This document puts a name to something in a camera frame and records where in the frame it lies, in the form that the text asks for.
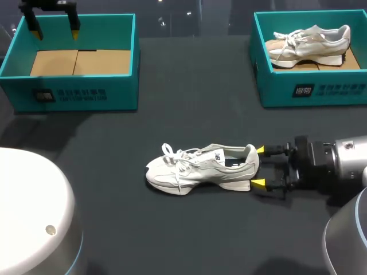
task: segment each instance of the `black label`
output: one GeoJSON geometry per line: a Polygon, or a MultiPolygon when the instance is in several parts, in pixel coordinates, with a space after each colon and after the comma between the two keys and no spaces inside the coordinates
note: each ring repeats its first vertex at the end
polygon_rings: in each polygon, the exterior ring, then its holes
{"type": "Polygon", "coordinates": [[[293,97],[310,97],[315,84],[297,84],[293,91],[293,97]]]}
{"type": "Polygon", "coordinates": [[[51,89],[33,89],[32,91],[38,102],[55,102],[51,89]]]}

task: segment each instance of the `teal box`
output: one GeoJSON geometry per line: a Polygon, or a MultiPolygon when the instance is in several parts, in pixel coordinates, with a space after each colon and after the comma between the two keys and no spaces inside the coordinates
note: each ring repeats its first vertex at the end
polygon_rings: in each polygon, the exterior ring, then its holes
{"type": "Polygon", "coordinates": [[[135,14],[79,15],[76,41],[67,15],[37,19],[44,39],[40,41],[28,31],[23,17],[0,69],[0,86],[16,112],[137,109],[140,48],[135,14]],[[39,50],[96,49],[130,50],[129,73],[30,76],[39,50]]]}
{"type": "Polygon", "coordinates": [[[367,15],[364,10],[284,11],[254,14],[249,53],[264,107],[367,104],[367,15]],[[275,72],[265,42],[318,25],[351,28],[351,50],[360,70],[275,72]],[[297,89],[307,91],[302,97],[297,89]]]}

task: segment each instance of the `white sneaker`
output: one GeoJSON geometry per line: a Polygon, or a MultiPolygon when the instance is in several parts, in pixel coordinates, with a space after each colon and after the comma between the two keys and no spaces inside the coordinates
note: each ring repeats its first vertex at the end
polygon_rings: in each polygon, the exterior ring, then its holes
{"type": "Polygon", "coordinates": [[[274,33],[275,40],[266,42],[274,65],[292,68],[299,61],[311,60],[323,65],[342,65],[342,55],[350,43],[350,27],[323,30],[313,26],[290,34],[274,33]]]}
{"type": "Polygon", "coordinates": [[[211,144],[203,149],[178,150],[162,146],[164,156],[147,165],[146,178],[155,188],[175,195],[186,195],[202,182],[212,182],[234,191],[249,191],[259,168],[253,145],[229,147],[211,144]]]}

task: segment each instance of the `shoe tongue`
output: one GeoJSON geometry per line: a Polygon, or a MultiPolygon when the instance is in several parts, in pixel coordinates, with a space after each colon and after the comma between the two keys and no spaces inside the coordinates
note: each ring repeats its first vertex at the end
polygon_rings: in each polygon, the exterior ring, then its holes
{"type": "Polygon", "coordinates": [[[203,153],[196,157],[198,162],[204,162],[206,160],[215,160],[217,163],[224,165],[225,163],[225,156],[223,149],[216,149],[213,151],[209,151],[203,153]]]}
{"type": "Polygon", "coordinates": [[[304,30],[304,33],[306,34],[317,34],[317,33],[320,33],[322,31],[321,28],[319,28],[317,25],[315,26],[312,26],[306,30],[304,30]]]}

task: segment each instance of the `white round device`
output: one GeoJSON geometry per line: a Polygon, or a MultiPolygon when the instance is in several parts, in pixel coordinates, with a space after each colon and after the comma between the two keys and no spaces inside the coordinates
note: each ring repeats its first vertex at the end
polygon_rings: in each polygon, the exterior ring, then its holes
{"type": "Polygon", "coordinates": [[[37,154],[0,148],[0,274],[83,274],[71,186],[37,154]]]}

